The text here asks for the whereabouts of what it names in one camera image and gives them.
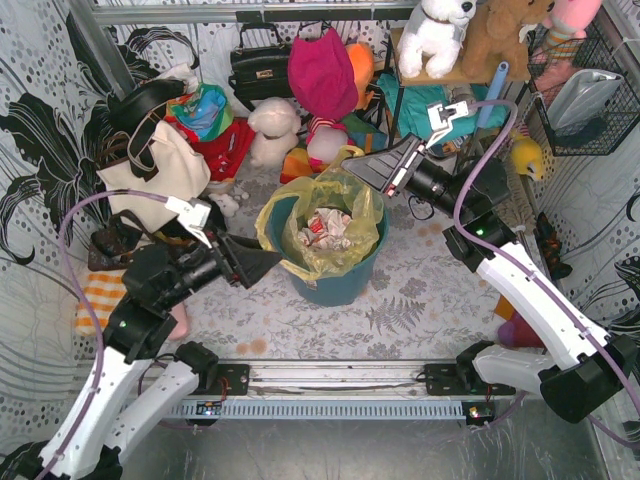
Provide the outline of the yellow plastic trash bag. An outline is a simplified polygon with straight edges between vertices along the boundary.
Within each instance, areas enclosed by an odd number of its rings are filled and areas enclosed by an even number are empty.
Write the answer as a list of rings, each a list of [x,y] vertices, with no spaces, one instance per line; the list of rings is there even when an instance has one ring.
[[[277,189],[258,215],[260,245],[279,251],[284,268],[305,282],[349,273],[382,239],[381,195],[341,167],[363,156],[355,146],[342,147],[319,175]]]

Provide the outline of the teal plastic trash bin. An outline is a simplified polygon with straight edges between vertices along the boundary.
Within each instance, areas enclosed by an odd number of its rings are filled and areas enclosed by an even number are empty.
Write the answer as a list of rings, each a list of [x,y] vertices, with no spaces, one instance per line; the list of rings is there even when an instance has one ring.
[[[289,272],[294,288],[304,299],[322,307],[345,306],[353,303],[371,279],[376,257],[387,240],[390,229],[388,209],[384,208],[382,220],[377,224],[379,240],[366,258],[341,277],[325,277],[306,281],[292,271],[296,264],[293,264],[292,267],[285,265],[285,262],[291,262],[292,258],[283,250],[281,240],[286,221],[296,201],[297,197],[278,200],[267,220],[267,238],[276,251],[282,255],[281,265]]]

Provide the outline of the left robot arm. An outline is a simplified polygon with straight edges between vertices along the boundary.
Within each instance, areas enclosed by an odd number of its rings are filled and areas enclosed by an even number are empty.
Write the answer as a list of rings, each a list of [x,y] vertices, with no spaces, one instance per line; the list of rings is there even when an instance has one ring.
[[[126,294],[101,335],[103,348],[69,415],[49,441],[29,442],[1,463],[4,479],[119,479],[128,455],[168,411],[216,381],[218,358],[190,341],[131,405],[134,384],[177,325],[172,309],[223,278],[249,289],[281,261],[258,241],[222,232],[178,250],[137,249],[122,281]]]

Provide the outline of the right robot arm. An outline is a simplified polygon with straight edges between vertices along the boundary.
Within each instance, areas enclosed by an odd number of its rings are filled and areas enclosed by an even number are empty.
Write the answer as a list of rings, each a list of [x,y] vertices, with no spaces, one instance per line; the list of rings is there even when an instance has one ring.
[[[578,423],[621,390],[639,400],[629,376],[638,347],[582,314],[537,268],[515,233],[494,213],[491,195],[506,184],[485,153],[464,176],[450,176],[414,135],[394,148],[348,157],[341,167],[372,189],[393,196],[407,190],[449,215],[451,254],[504,296],[542,341],[545,354],[484,343],[471,349],[475,375],[539,395],[560,418]]]

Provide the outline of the crumpled paper trash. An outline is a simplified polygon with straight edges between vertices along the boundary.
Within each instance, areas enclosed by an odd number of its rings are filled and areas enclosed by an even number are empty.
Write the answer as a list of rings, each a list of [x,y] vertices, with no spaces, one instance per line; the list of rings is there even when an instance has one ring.
[[[345,235],[351,222],[351,216],[339,209],[317,208],[297,238],[305,247],[316,251],[344,251],[352,245]]]

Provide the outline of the cream canvas tote bag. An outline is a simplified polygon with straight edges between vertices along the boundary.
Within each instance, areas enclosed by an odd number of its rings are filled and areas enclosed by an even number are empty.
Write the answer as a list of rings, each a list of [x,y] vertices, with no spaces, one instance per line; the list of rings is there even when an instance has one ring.
[[[160,121],[152,136],[150,152],[155,169],[143,177],[135,176],[131,164],[125,160],[118,160],[99,170],[98,176],[106,189],[132,189],[182,200],[190,200],[203,193],[211,179],[208,165],[177,129]],[[150,232],[159,230],[176,217],[162,203],[133,195],[111,196],[109,204],[114,214],[131,211]]]

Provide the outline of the magenta cloth bag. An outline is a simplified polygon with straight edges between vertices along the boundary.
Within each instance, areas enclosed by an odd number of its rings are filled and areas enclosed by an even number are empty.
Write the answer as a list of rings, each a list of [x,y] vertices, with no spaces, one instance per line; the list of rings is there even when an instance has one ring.
[[[356,107],[353,67],[333,27],[314,40],[294,39],[287,75],[295,99],[316,117],[340,120]]]

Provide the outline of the pink doll striped clothes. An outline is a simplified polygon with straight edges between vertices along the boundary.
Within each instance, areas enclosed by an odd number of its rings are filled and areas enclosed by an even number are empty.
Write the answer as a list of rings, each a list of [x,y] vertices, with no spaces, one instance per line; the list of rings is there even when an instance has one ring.
[[[307,155],[315,173],[323,171],[350,142],[346,127],[334,120],[314,116],[308,123]]]

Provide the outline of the teal folded cloth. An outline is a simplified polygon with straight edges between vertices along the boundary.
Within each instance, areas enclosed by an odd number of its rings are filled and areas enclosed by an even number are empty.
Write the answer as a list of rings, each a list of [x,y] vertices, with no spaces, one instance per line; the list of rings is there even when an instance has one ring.
[[[383,73],[377,80],[377,85],[383,91],[389,110],[394,113],[399,84],[394,75]],[[401,137],[409,133],[427,140],[432,129],[427,115],[427,107],[433,103],[448,103],[446,92],[442,85],[410,86],[404,90],[397,130]],[[448,142],[456,138],[471,135],[479,115],[457,119],[453,122],[453,130],[441,142]]]

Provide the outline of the pink soft object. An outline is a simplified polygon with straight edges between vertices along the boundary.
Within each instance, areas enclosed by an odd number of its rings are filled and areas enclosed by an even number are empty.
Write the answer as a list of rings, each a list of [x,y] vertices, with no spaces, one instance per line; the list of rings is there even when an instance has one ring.
[[[168,336],[169,341],[177,341],[186,337],[190,330],[190,321],[183,303],[171,309],[171,315],[176,320],[176,325]]]

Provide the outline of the rainbow striped cloth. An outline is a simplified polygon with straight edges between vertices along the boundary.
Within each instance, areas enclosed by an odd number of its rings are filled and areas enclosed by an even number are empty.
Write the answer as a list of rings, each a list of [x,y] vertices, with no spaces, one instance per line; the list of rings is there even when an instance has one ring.
[[[388,142],[388,137],[373,125],[361,120],[355,114],[349,114],[341,121],[349,136],[350,142],[346,146],[355,146],[364,151],[365,154],[373,153],[384,149]],[[307,155],[307,143],[292,149],[285,157],[280,182],[282,184],[303,176],[316,174],[312,171]]]

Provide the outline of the brown patterned handbag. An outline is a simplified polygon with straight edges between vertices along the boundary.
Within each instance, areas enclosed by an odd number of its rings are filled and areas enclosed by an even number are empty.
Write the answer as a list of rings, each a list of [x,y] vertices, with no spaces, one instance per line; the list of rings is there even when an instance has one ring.
[[[105,228],[91,235],[88,269],[91,272],[126,270],[141,246],[159,243],[130,210],[113,214]]]

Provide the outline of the yellow plush duck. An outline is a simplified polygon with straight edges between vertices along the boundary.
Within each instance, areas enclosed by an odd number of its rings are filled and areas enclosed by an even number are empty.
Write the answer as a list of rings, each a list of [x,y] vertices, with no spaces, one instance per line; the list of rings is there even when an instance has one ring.
[[[517,174],[527,176],[533,181],[542,179],[543,151],[529,136],[517,131],[512,133],[510,158]]]

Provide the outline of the orange white checked towel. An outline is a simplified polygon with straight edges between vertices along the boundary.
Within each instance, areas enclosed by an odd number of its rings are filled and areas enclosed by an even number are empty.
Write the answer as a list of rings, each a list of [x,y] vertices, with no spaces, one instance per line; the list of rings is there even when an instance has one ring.
[[[109,316],[126,294],[126,287],[122,282],[124,270],[91,272],[88,271],[82,283],[83,293],[103,330]],[[96,328],[89,310],[80,301],[76,308],[74,320],[75,333],[82,336],[94,336]]]

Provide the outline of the red cloth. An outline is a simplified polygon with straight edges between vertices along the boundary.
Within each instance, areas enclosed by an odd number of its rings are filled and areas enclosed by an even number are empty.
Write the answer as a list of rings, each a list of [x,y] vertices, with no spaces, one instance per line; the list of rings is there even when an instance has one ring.
[[[192,143],[191,146],[203,156],[211,181],[231,181],[242,165],[255,134],[247,118],[236,118],[216,139]]]

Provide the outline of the blue lint roller mop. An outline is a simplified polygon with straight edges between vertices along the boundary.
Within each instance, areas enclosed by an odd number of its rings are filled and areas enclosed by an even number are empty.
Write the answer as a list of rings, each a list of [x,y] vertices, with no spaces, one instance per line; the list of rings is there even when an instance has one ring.
[[[507,75],[509,73],[509,70],[510,70],[510,65],[507,61],[502,61],[499,63],[499,65],[496,68],[494,77],[491,81],[491,84],[489,86],[489,89],[487,91],[487,95],[485,97],[486,101],[496,100],[499,97],[502,91],[502,88],[504,86],[504,83],[506,81]],[[487,126],[492,109],[493,109],[492,105],[484,105],[480,108],[477,122],[476,122],[477,129],[484,129]]]

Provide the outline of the white fluffy plush lamb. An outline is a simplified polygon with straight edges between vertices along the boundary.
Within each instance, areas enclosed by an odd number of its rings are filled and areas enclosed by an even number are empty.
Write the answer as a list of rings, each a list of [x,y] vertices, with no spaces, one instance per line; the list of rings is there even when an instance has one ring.
[[[298,144],[301,117],[283,98],[262,101],[248,117],[255,132],[250,146],[250,164],[255,167],[281,167],[286,155]]]

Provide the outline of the black orange toy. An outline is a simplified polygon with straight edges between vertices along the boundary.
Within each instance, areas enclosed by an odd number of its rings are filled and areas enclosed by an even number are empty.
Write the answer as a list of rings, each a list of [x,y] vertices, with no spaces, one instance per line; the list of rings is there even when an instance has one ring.
[[[562,242],[544,212],[536,218],[534,236],[551,279],[557,281],[568,277],[573,269],[561,260]]]

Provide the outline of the white plush dog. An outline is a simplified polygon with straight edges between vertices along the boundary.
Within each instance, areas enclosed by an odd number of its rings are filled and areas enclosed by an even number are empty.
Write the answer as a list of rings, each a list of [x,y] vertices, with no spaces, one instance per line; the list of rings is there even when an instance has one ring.
[[[422,0],[412,10],[398,43],[398,70],[404,78],[424,71],[432,79],[454,67],[476,13],[476,1]]]

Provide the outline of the colourful patterned cloth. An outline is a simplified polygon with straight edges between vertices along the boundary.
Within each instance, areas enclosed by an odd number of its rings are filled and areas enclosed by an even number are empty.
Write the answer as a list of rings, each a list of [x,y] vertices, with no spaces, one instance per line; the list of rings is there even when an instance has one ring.
[[[170,100],[164,117],[190,143],[215,140],[231,126],[233,119],[224,90],[204,83],[194,93]]]

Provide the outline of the black leather handbag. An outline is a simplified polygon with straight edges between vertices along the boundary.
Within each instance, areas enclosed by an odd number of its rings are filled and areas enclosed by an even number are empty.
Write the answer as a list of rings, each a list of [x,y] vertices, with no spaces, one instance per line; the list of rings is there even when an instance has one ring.
[[[243,34],[251,30],[269,30],[275,43],[247,48]],[[254,101],[272,97],[293,98],[289,85],[288,63],[291,46],[284,42],[272,23],[245,23],[240,29],[239,46],[230,53],[232,75],[228,78],[235,98],[249,111]]]

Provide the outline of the brown teddy bear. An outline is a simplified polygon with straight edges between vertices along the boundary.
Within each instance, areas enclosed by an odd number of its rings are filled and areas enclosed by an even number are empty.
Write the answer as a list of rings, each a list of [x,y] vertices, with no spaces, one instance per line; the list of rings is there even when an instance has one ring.
[[[509,64],[509,80],[527,80],[528,47],[524,38],[554,7],[551,0],[491,0],[477,8],[467,28],[461,69],[478,78],[492,56]]]

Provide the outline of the silver foil pouch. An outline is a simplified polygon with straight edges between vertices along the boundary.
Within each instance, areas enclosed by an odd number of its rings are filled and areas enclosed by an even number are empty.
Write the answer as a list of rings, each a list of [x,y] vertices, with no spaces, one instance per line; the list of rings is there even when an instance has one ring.
[[[594,117],[623,80],[621,74],[606,70],[579,70],[569,78],[547,108],[551,128],[563,129]]]

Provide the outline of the black hat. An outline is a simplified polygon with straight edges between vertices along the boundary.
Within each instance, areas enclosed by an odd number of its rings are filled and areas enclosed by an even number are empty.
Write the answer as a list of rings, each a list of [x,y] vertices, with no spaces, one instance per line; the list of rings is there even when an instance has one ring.
[[[108,120],[116,131],[132,133],[150,111],[186,93],[186,85],[178,79],[154,79],[130,92],[121,100],[108,101]]]

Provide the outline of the pink plush toy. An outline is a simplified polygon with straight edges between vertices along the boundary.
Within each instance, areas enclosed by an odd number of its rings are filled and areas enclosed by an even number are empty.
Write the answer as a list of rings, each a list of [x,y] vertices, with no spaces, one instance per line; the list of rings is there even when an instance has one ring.
[[[542,22],[546,33],[534,52],[539,61],[571,60],[586,38],[602,0],[558,0]]]

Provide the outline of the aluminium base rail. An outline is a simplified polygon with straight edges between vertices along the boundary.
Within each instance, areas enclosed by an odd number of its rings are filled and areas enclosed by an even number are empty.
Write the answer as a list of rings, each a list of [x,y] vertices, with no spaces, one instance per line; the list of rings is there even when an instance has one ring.
[[[436,360],[438,374],[426,375],[426,360],[223,360],[211,389],[191,397],[231,400],[489,400],[495,387],[457,391],[450,361]]]

